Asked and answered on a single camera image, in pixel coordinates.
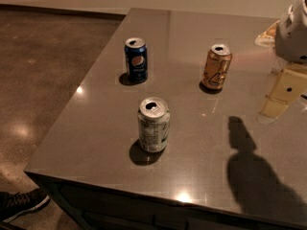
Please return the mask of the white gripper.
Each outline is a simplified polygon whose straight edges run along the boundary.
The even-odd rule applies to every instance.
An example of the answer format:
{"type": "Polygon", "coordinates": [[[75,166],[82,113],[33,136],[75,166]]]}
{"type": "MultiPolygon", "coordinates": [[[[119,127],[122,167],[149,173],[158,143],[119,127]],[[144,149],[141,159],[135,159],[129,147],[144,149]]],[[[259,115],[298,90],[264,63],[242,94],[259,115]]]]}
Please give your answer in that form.
{"type": "Polygon", "coordinates": [[[258,114],[259,121],[275,121],[307,90],[307,0],[295,0],[280,21],[255,38],[261,47],[274,47],[287,63],[258,114]]]}

